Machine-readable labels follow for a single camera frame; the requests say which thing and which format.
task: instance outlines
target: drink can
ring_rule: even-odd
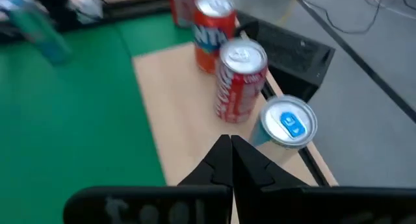
[[[170,0],[174,22],[179,27],[190,27],[193,23],[194,0]]]
[[[304,101],[290,95],[273,97],[260,111],[249,142],[254,147],[272,143],[276,160],[284,163],[312,140],[317,129],[317,117]]]
[[[51,63],[64,62],[71,55],[64,38],[53,28],[35,0],[0,0],[0,8]]]
[[[266,81],[267,55],[255,41],[230,40],[216,69],[216,114],[226,122],[246,121]]]
[[[235,9],[231,0],[195,0],[194,44],[198,67],[215,73],[220,46],[233,37]]]

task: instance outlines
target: gray floor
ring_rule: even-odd
[[[352,30],[365,27],[375,10],[363,0],[310,1],[327,8],[335,24]],[[240,10],[277,23],[290,0],[234,2]],[[280,26],[337,50],[321,89],[309,104],[318,116],[315,144],[339,183],[415,187],[416,124],[299,4],[294,5],[291,16]],[[414,107],[415,26],[414,20],[380,10],[368,34],[339,33]]]

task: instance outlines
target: orange soda can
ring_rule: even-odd
[[[198,67],[214,74],[220,47],[234,35],[235,16],[231,0],[195,0],[195,59]]]

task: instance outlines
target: green table surface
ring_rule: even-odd
[[[63,66],[26,42],[0,48],[0,223],[62,223],[67,198],[89,186],[165,185],[120,33],[132,55],[192,35],[170,14],[116,26],[65,34]]]

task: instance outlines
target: red soda can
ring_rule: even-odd
[[[233,37],[236,12],[231,0],[195,0],[194,44],[198,67],[215,73],[220,46]]]
[[[255,41],[234,39],[221,47],[215,112],[226,122],[246,121],[266,81],[267,55]]]
[[[190,27],[194,20],[194,0],[170,0],[174,22],[179,27]]]

